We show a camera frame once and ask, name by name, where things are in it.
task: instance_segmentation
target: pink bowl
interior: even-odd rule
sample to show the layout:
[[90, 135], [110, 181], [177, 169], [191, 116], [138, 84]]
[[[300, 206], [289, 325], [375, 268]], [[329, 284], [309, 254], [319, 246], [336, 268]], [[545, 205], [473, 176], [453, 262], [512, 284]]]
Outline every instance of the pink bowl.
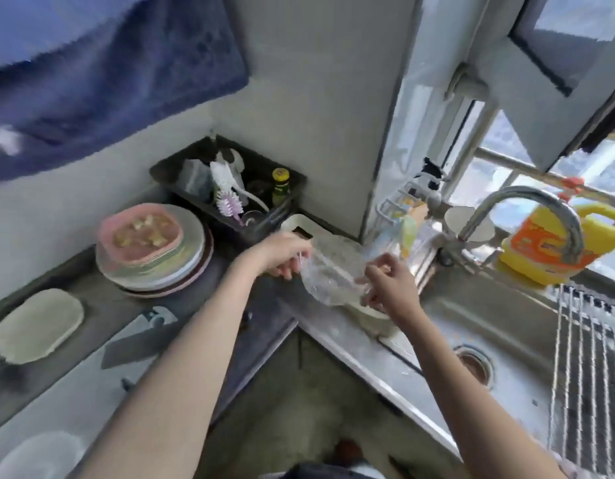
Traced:
[[[163, 245], [156, 248], [154, 245], [144, 246], [132, 242], [129, 246], [120, 247], [115, 243], [117, 231], [131, 226], [136, 220], [144, 219], [149, 215], [166, 217], [172, 223], [172, 225], [165, 225], [160, 229], [160, 235], [166, 240]], [[151, 229], [153, 230], [154, 227], [128, 228], [128, 232], [134, 236], [139, 236], [140, 233], [151, 232]], [[164, 206], [157, 203], [142, 203], [103, 220], [97, 231], [97, 238], [112, 261], [122, 265], [137, 266], [146, 265], [163, 254], [175, 250], [183, 239], [183, 230], [177, 219]]]

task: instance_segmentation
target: dish soap bottle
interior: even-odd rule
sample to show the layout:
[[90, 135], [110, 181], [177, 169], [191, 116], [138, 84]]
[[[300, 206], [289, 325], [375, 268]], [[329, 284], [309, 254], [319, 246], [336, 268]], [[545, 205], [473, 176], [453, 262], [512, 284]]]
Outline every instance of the dish soap bottle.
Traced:
[[[558, 196], [568, 202], [580, 193], [584, 180], [566, 178], [563, 183], [565, 190]], [[615, 249], [615, 223], [607, 224], [592, 216], [600, 215], [615, 222], [615, 208], [592, 202], [574, 206], [574, 210], [580, 217], [584, 236], [584, 251], [577, 264], [562, 263], [567, 233], [559, 219], [544, 206], [536, 208], [518, 232], [503, 241], [500, 260], [537, 283], [552, 285], [569, 281], [596, 258]]]

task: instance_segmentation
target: drain strainer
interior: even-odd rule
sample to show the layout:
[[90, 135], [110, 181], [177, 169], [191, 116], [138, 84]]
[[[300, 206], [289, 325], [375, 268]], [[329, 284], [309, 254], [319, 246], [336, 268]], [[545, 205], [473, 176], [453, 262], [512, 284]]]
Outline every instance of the drain strainer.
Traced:
[[494, 373], [487, 357], [471, 346], [458, 346], [454, 351], [458, 359], [461, 360], [461, 363], [470, 371], [473, 377], [482, 385], [491, 388]]

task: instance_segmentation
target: metal rack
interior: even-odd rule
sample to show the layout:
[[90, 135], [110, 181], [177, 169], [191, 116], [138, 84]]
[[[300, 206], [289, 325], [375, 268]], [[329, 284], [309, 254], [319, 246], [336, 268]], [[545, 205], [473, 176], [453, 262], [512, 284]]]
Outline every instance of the metal rack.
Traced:
[[615, 475], [615, 305], [569, 285], [556, 292], [548, 447], [578, 467]]

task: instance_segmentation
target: small bottle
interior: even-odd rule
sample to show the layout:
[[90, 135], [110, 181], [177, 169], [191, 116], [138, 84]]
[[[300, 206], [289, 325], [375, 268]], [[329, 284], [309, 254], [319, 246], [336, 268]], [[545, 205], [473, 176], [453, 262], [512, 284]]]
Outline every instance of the small bottle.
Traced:
[[272, 190], [272, 205], [281, 205], [290, 192], [290, 172], [285, 168], [276, 168], [272, 172], [274, 190]]

